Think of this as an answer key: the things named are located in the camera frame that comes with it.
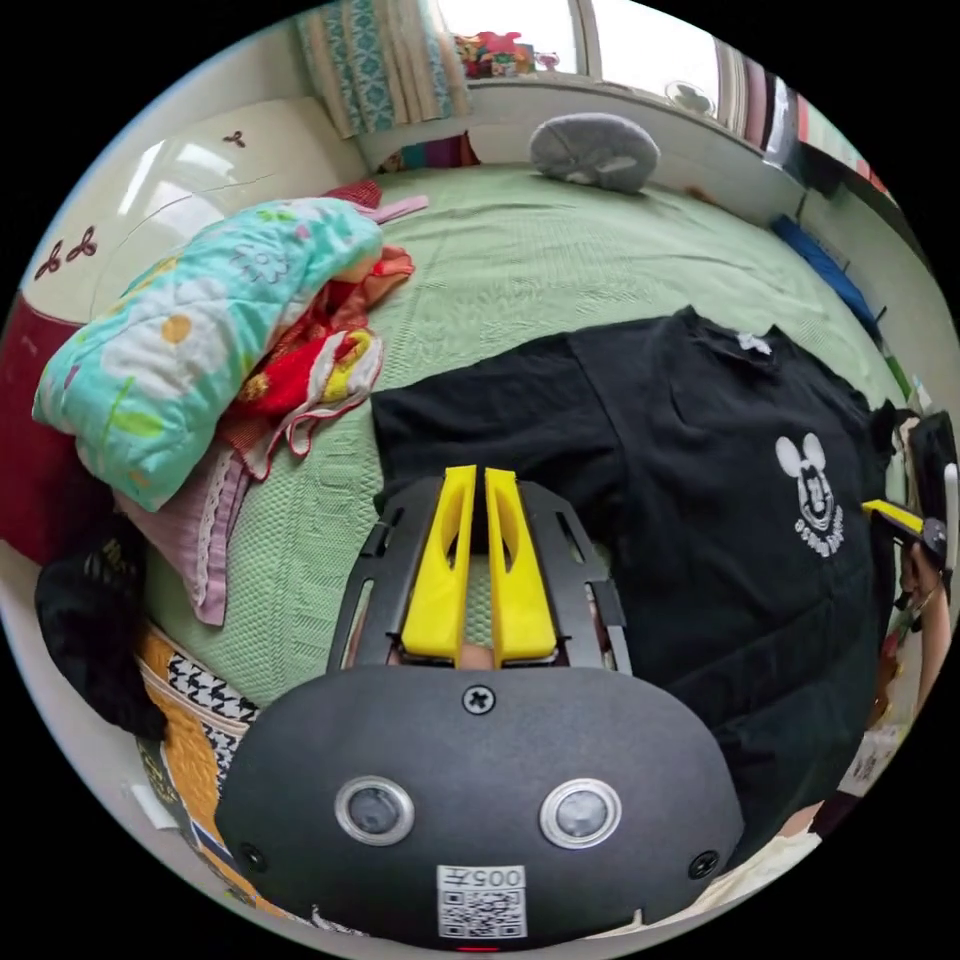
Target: camera lens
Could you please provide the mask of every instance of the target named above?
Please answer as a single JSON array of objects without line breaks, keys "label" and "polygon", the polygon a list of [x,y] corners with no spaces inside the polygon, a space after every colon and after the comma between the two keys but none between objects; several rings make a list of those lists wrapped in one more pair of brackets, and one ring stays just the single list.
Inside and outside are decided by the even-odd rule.
[{"label": "camera lens", "polygon": [[391,794],[381,787],[358,790],[347,804],[350,821],[364,833],[382,836],[400,822],[400,807]]},{"label": "camera lens", "polygon": [[540,807],[540,830],[554,846],[579,850],[602,843],[620,824],[616,791],[600,780],[569,780]]},{"label": "camera lens", "polygon": [[602,830],[608,816],[603,797],[590,790],[578,790],[558,805],[557,826],[568,837],[580,840]]},{"label": "camera lens", "polygon": [[389,846],[413,829],[413,801],[382,777],[358,777],[337,792],[334,814],[341,829],[360,843]]}]

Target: window sill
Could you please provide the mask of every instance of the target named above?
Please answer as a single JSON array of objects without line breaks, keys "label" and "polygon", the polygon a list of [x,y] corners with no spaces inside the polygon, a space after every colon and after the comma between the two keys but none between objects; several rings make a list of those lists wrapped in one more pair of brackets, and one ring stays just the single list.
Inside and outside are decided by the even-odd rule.
[{"label": "window sill", "polygon": [[582,90],[590,93],[600,93],[607,97],[615,97],[616,99],[623,100],[627,103],[642,103],[645,106],[653,107],[655,110],[661,110],[665,113],[672,113],[675,116],[682,116],[691,123],[697,123],[702,127],[707,127],[721,136],[726,137],[728,140],[732,140],[734,143],[745,147],[752,153],[755,153],[757,156],[763,156],[762,150],[754,146],[748,140],[738,137],[735,133],[720,123],[720,121],[715,117],[705,117],[700,114],[691,113],[688,110],[684,110],[682,107],[678,107],[666,97],[658,96],[657,94],[650,93],[647,90],[637,90],[632,87],[627,87],[619,83],[610,83],[605,80],[593,80],[592,78],[585,77],[582,74],[561,73],[557,71],[552,74],[546,72],[528,73],[521,74],[516,77],[484,77],[480,80],[468,80],[467,85],[472,90],[483,89],[487,87],[539,87],[549,90],[557,89],[559,87],[563,89]]}]

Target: window frame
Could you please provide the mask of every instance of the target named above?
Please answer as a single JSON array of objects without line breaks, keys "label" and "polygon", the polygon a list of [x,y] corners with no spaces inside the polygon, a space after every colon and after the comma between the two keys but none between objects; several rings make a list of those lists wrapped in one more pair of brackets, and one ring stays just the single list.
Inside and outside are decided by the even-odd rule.
[{"label": "window frame", "polygon": [[600,52],[600,34],[592,0],[567,0],[570,20],[573,25],[573,41],[576,50],[576,73],[557,71],[537,72],[522,77],[489,77],[468,81],[471,87],[496,87],[505,83],[518,83],[548,87],[571,87],[580,90],[607,91],[621,98],[636,100],[657,107],[667,107],[688,119],[710,127],[719,127],[733,134],[740,142],[752,146],[746,139],[748,83],[747,67],[743,55],[733,47],[714,37],[717,52],[717,72],[720,95],[717,115],[705,117],[677,106],[669,97],[653,90],[643,90],[622,83],[603,79],[603,56]]}]

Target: quilted bed cover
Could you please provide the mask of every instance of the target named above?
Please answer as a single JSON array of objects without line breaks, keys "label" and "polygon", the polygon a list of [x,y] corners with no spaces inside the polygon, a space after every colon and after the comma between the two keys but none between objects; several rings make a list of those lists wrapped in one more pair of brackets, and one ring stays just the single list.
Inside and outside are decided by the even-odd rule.
[{"label": "quilted bed cover", "polygon": [[[902,394],[837,295],[772,233],[686,196],[629,198],[556,183],[525,166],[380,178],[383,202],[426,194],[387,224],[411,280],[371,314],[384,341],[378,389],[492,356],[534,337],[656,317],[692,304],[738,331],[777,324],[874,407]],[[902,496],[891,465],[889,495]],[[185,653],[263,707],[324,671],[341,594],[376,515],[381,474],[369,405],[315,437],[301,463],[276,459],[247,494],[229,549],[222,629],[201,624],[153,553],[153,620]],[[488,577],[475,563],[467,635],[490,636]]]}]

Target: black t-shirt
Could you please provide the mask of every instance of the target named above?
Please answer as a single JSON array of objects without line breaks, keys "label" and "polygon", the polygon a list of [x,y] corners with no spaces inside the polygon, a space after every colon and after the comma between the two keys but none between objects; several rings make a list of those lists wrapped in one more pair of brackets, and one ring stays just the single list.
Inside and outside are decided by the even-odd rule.
[{"label": "black t-shirt", "polygon": [[871,416],[776,327],[737,334],[692,308],[544,337],[372,403],[384,495],[447,466],[510,469],[609,550],[634,673],[726,756],[746,823],[730,866],[836,789],[893,601],[892,546],[860,509],[884,494],[892,407]]}]

